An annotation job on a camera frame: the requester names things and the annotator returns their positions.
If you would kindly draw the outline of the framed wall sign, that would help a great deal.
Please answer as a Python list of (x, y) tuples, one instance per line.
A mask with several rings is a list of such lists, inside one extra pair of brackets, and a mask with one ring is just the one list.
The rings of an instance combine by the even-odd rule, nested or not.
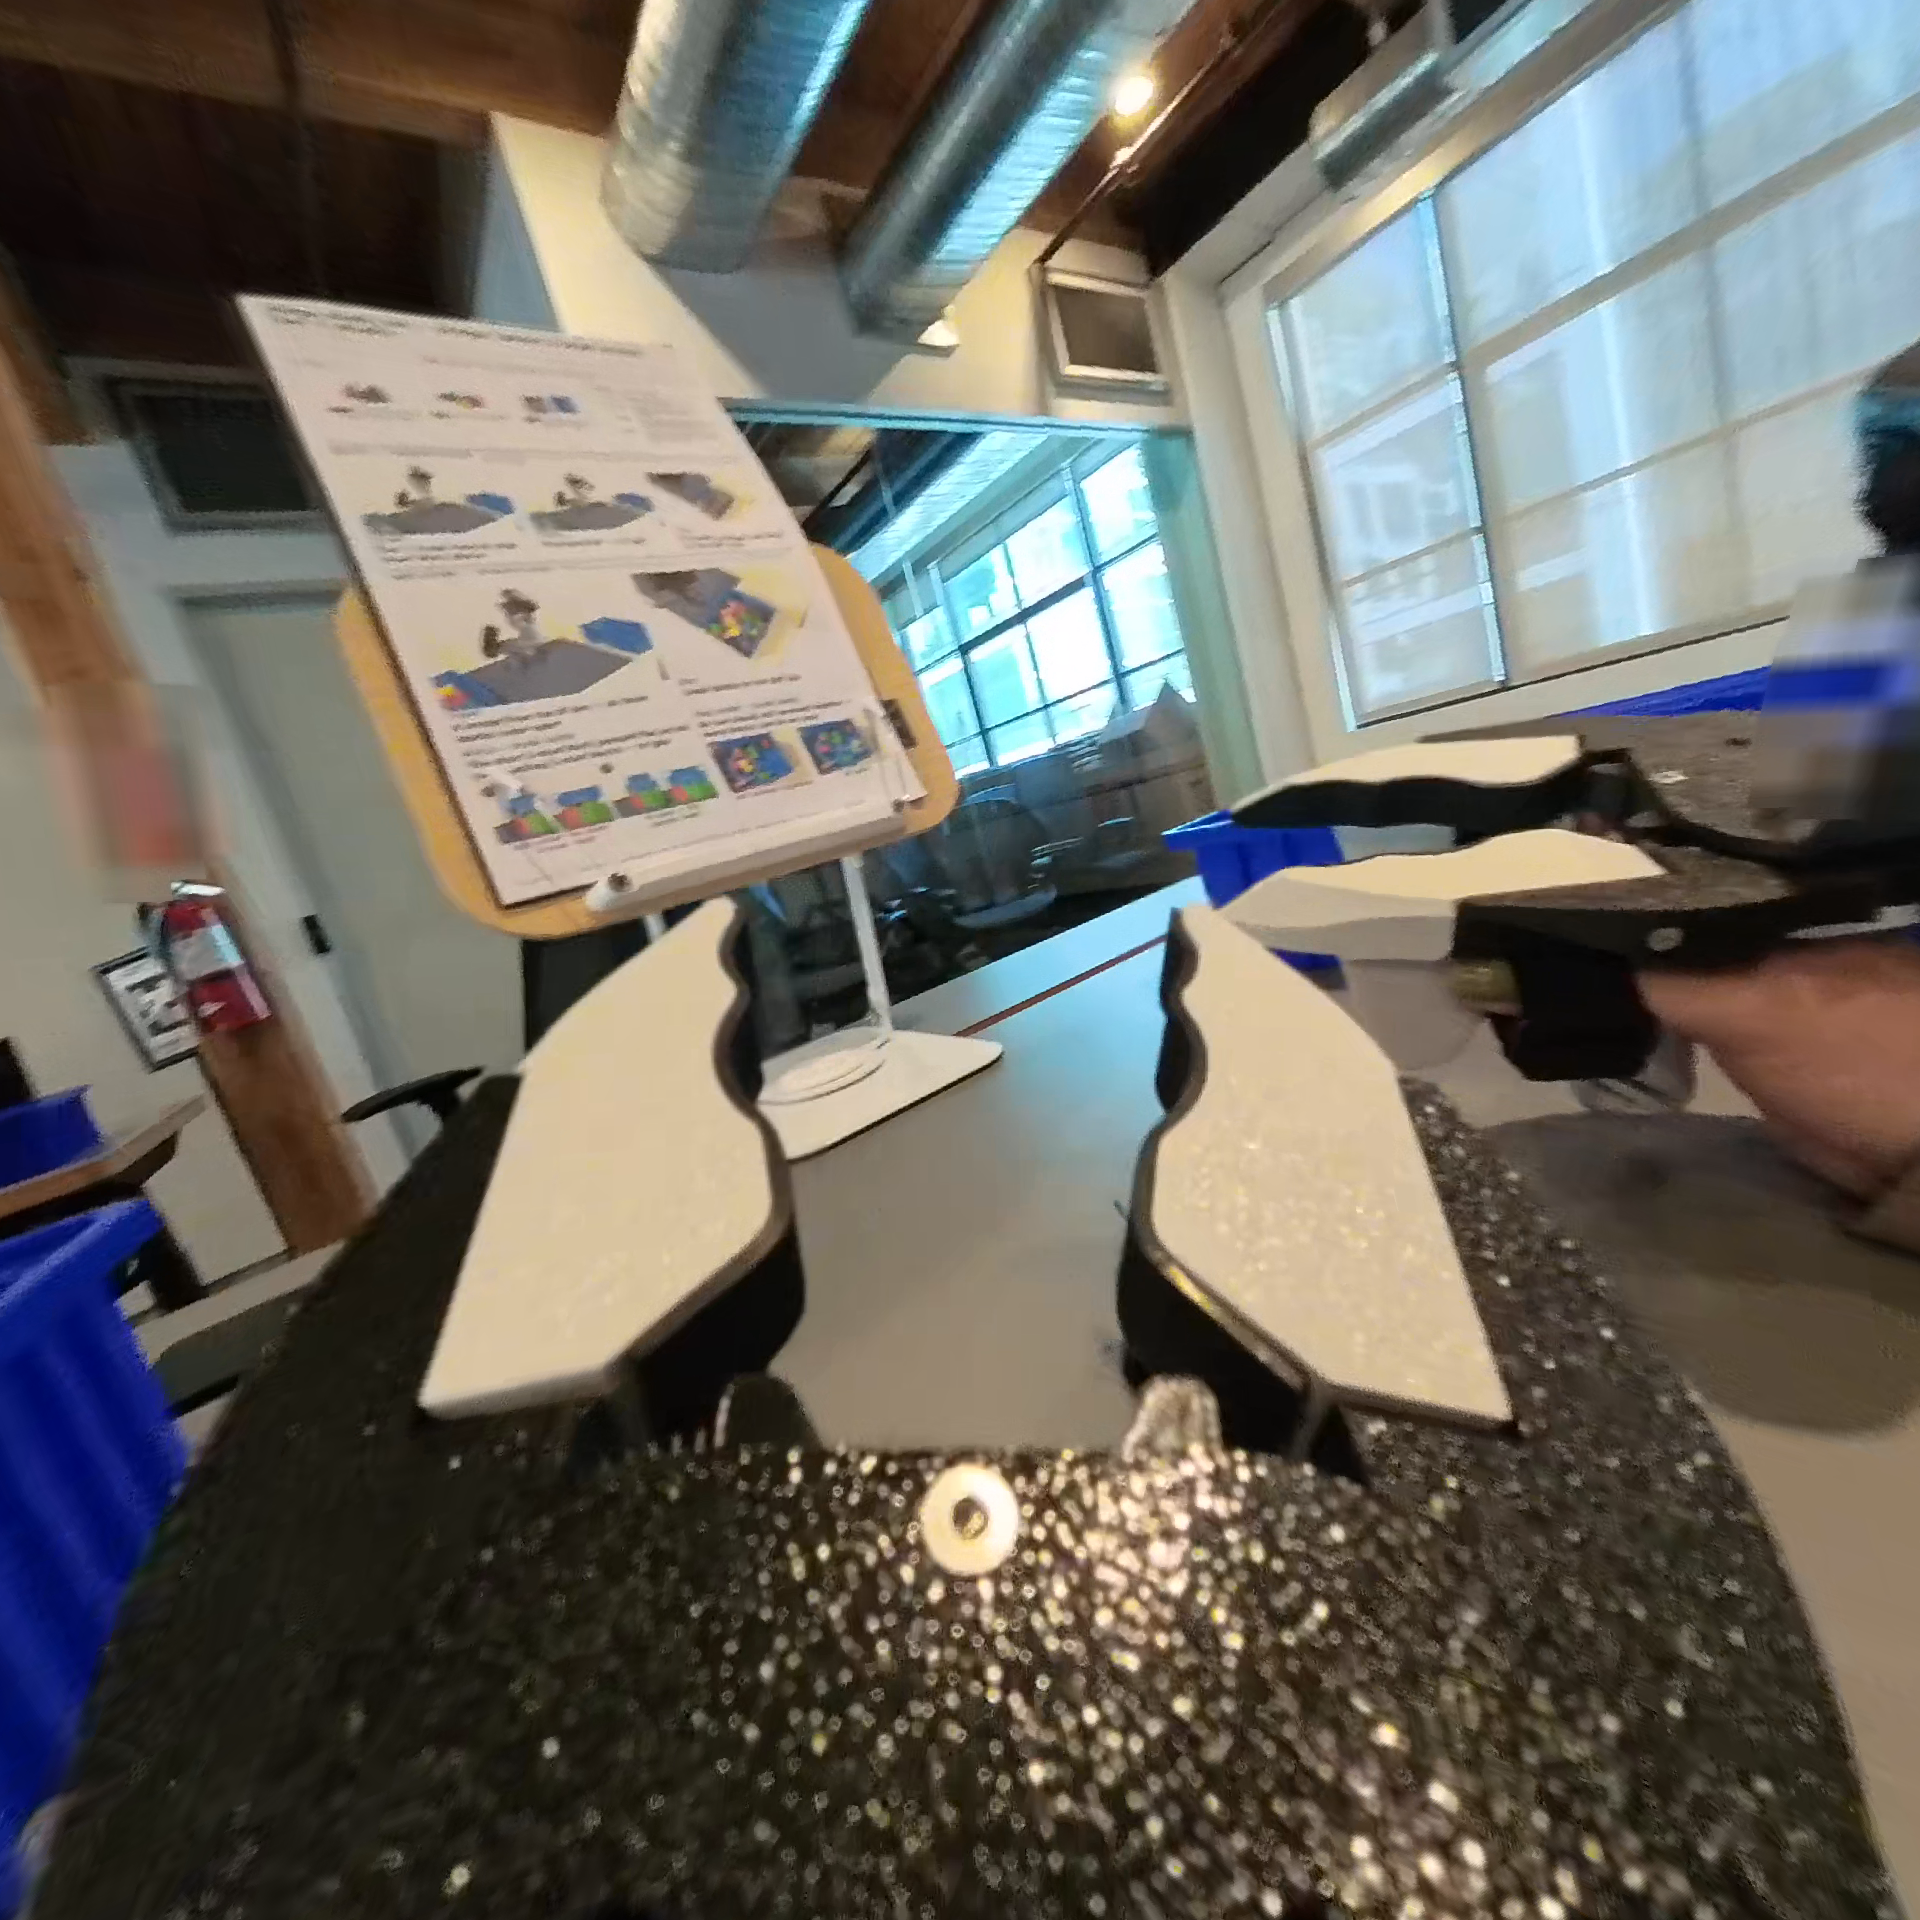
[(91, 967), (90, 974), (146, 1071), (197, 1061), (199, 1028), (163, 960), (146, 948), (133, 948)]

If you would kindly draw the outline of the wooden desk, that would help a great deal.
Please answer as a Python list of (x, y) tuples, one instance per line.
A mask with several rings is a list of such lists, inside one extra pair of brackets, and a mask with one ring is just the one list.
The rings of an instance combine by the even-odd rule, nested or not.
[(202, 1273), (148, 1196), (154, 1177), (173, 1161), (187, 1123), (202, 1113), (203, 1096), (193, 1095), (122, 1134), (111, 1134), (100, 1125), (107, 1137), (107, 1151), (100, 1159), (33, 1184), (2, 1185), (2, 1238), (12, 1241), (107, 1204), (145, 1201), (155, 1213), (157, 1230), (124, 1262), (117, 1291), (145, 1287), (160, 1312), (202, 1303), (205, 1297)]

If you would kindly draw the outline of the black office chair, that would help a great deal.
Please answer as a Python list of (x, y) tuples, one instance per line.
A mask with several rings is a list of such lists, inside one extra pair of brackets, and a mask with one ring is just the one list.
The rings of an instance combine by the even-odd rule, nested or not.
[(463, 1068), (423, 1073), (395, 1088), (370, 1092), (347, 1109), (341, 1119), (360, 1125), (376, 1117), (388, 1117), (408, 1109), (425, 1110), (437, 1125), (445, 1125), (465, 1103), (467, 1091), (485, 1073), (485, 1068)]

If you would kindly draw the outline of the silver ventilation duct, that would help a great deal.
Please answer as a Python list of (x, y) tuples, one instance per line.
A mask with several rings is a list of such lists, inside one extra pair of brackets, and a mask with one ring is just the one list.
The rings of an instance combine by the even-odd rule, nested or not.
[(601, 203), (667, 269), (733, 271), (826, 107), (867, 3), (645, 3)]
[(1186, 3), (1003, 3), (975, 24), (836, 255), (859, 333), (915, 345), (1019, 225)]
[(1348, 3), (1365, 52), (1311, 111), (1307, 153), (1328, 190), (1343, 190), (1449, 99), (1463, 48), (1507, 3)]

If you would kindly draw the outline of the wall air vent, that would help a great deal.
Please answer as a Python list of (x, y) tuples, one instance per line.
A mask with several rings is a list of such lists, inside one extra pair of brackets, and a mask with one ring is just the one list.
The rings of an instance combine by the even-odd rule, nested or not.
[(103, 405), (177, 535), (316, 531), (324, 509), (251, 379), (112, 373)]
[(1167, 396), (1168, 373), (1147, 285), (1036, 268), (1043, 339), (1053, 379), (1068, 388)]

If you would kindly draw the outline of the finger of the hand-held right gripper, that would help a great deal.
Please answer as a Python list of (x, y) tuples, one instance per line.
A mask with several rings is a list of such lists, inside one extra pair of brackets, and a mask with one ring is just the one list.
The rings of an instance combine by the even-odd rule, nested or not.
[(1449, 956), (1457, 911), (1467, 900), (1665, 875), (1655, 857), (1624, 840), (1532, 829), (1449, 853), (1283, 868), (1223, 911), (1271, 950), (1328, 952), (1337, 961), (1435, 965)]
[(1419, 741), (1333, 758), (1229, 807), (1247, 829), (1509, 835), (1585, 811), (1609, 755), (1575, 733)]

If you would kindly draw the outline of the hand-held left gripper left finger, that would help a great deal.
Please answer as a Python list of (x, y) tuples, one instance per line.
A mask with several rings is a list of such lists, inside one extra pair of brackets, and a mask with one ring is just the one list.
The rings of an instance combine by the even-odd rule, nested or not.
[(701, 903), (525, 1054), (417, 1403), (440, 1421), (631, 1390), (704, 1421), (805, 1309), (761, 1113), (752, 940)]

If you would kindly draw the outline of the red fire extinguisher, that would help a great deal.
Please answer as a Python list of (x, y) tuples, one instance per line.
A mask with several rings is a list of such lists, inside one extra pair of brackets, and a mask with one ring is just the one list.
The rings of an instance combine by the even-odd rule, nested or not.
[(228, 904), (218, 883), (177, 880), (163, 900), (139, 909), (146, 945), (202, 1040), (249, 1032), (274, 1019)]

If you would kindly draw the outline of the large window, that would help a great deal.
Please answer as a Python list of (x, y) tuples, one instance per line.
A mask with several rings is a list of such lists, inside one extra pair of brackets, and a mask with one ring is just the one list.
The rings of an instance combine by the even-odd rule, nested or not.
[(1875, 552), (1916, 87), (1916, 3), (1674, 4), (1266, 296), (1348, 727), (1740, 632)]

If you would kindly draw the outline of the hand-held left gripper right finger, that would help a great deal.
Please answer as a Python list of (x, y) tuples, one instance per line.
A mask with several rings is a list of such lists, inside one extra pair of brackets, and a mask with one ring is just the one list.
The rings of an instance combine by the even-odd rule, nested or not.
[(1159, 996), (1161, 1116), (1127, 1251), (1314, 1417), (1507, 1429), (1495, 1347), (1380, 1047), (1205, 903), (1168, 923)]

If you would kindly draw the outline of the wooden pillar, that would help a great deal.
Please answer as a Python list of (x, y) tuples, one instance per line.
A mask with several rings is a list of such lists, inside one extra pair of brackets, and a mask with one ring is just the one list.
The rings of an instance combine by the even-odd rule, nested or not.
[(360, 1230), (376, 1201), (373, 1184), (280, 965), (249, 923), (193, 704), (163, 689), (139, 661), (58, 471), (52, 451), (84, 438), (81, 408), (8, 263), (8, 632), (56, 769), (75, 790), (82, 846), (103, 877), (120, 880), (135, 900), (157, 899), (168, 880), (209, 880), (225, 891), (228, 926), (267, 987), (273, 1012), (261, 1024), (205, 1038), (202, 1068), (288, 1251), (316, 1253)]

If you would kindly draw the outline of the person's right hand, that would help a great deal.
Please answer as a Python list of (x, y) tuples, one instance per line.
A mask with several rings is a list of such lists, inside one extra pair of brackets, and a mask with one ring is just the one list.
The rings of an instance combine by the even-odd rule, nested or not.
[(1916, 1172), (1916, 942), (1785, 944), (1748, 967), (1645, 968), (1637, 987), (1816, 1177), (1875, 1201)]

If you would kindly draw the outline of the instruction sheet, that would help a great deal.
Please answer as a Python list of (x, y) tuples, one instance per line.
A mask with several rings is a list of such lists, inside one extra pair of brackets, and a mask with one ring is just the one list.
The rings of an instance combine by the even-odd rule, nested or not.
[(819, 555), (671, 345), (240, 295), (504, 907), (884, 846), (925, 796)]

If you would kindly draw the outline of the blue plastic bin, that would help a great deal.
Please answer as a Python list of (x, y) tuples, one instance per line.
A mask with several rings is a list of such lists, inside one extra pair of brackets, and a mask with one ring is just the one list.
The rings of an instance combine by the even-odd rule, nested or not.
[(0, 1181), (33, 1184), (107, 1151), (107, 1137), (90, 1107), (87, 1088), (36, 1095), (0, 1113)]
[(186, 1444), (114, 1293), (155, 1238), (117, 1201), (2, 1248), (2, 1819), (58, 1790)]
[[(1445, 737), (1473, 735), (1546, 735), (1575, 733), (1596, 751), (1594, 741), (1620, 729), (1625, 719), (1637, 718), (1691, 718), (1698, 713), (1751, 713), (1760, 707), (1768, 670), (1751, 675), (1693, 683), (1690, 687), (1674, 687), (1668, 693), (1644, 694), (1624, 704), (1607, 704), (1589, 711), (1572, 711), (1546, 718), (1540, 721), (1522, 721), (1516, 727), (1469, 729)], [(1551, 829), (1572, 829), (1612, 840), (1624, 840), (1620, 829), (1602, 827), (1599, 823), (1600, 803), (1591, 799), (1585, 811)], [(1196, 853), (1207, 895), (1213, 904), (1228, 904), (1259, 880), (1283, 868), (1323, 868), (1345, 861), (1361, 861), (1379, 854), (1419, 854), (1449, 853), (1457, 847), (1473, 847), (1497, 835), (1451, 835), (1445, 827), (1402, 827), (1386, 831), (1365, 829), (1247, 829), (1236, 827), (1229, 811), (1219, 811), (1201, 823), (1176, 829), (1168, 839)]]

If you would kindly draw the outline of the grey door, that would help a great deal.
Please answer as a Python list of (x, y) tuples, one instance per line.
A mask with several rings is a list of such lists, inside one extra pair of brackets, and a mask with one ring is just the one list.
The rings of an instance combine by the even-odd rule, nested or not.
[[(331, 616), (336, 582), (173, 588), (184, 680), (247, 891), (344, 1109), (423, 1073), (521, 1056), (521, 965), (511, 936), (441, 895), (356, 697)], [(331, 956), (313, 956), (303, 913)], [(415, 1109), (344, 1125), (373, 1208), (435, 1134)]]

